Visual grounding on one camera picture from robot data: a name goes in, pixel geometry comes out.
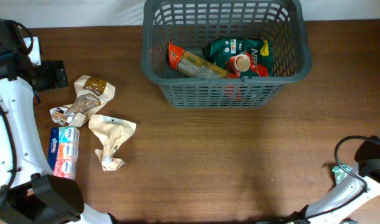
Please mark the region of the orange spaghetti pasta packet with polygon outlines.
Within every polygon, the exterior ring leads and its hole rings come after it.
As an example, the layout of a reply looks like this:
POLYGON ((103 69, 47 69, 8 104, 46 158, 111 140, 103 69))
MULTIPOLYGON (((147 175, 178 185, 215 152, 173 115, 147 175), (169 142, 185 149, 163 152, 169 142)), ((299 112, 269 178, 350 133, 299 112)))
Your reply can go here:
MULTIPOLYGON (((239 77, 172 43, 168 44, 167 55, 169 66, 187 77, 207 80, 239 77)), ((226 86, 213 86, 210 96, 214 102, 230 101, 232 98, 234 101, 242 101, 246 99, 246 93, 241 86, 236 87, 235 84, 230 83, 226 86)))

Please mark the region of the green Nescafe coffee bag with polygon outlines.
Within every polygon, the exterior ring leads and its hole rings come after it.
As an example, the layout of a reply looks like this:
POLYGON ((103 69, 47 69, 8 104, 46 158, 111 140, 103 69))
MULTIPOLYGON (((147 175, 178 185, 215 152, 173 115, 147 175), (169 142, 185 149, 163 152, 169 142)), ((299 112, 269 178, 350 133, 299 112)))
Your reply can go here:
POLYGON ((231 78, 272 77, 273 50, 269 40, 218 39, 204 49, 209 62, 227 70, 231 78))

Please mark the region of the grey plastic basket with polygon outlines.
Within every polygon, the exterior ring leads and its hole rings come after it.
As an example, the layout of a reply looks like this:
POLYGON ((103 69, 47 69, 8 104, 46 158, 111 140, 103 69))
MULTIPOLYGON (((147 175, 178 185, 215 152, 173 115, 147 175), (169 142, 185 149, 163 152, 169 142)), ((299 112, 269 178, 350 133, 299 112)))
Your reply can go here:
POLYGON ((311 68, 299 0, 146 1, 143 18, 143 73, 178 108, 257 108, 311 68), (190 78, 169 66, 168 46, 199 56, 218 39, 267 40, 271 77, 190 78))

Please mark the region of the small light green packet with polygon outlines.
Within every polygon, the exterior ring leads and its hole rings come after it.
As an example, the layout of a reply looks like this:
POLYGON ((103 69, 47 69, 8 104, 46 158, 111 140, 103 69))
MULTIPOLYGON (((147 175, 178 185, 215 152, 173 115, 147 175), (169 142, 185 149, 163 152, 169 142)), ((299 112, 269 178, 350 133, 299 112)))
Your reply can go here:
POLYGON ((334 168, 332 168, 332 173, 334 175, 334 183, 335 185, 338 185, 341 181, 343 181, 347 176, 348 176, 348 173, 345 172, 342 167, 347 170, 348 172, 351 172, 352 171, 352 167, 350 167, 349 165, 345 165, 345 164, 342 164, 341 166, 334 166, 334 168))

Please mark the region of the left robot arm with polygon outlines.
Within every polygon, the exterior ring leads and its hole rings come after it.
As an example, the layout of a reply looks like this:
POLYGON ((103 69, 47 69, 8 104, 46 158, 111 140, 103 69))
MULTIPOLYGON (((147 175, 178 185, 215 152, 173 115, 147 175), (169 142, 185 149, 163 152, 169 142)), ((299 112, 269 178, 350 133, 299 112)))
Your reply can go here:
POLYGON ((84 202, 76 181, 53 174, 34 116, 39 92, 67 86, 62 61, 41 60, 38 38, 0 19, 0 220, 115 223, 84 202))

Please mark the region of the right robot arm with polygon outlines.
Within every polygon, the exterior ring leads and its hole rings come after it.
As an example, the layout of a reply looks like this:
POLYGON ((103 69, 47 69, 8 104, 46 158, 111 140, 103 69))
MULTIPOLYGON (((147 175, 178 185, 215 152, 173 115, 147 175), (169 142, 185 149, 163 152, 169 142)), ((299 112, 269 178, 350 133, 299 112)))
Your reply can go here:
POLYGON ((290 218, 285 223, 341 223, 369 200, 380 196, 380 139, 377 136, 347 136, 334 149, 337 166, 347 176, 321 200, 305 207, 305 214, 290 218), (340 162, 339 150, 343 143, 362 140, 354 156, 351 171, 340 162))

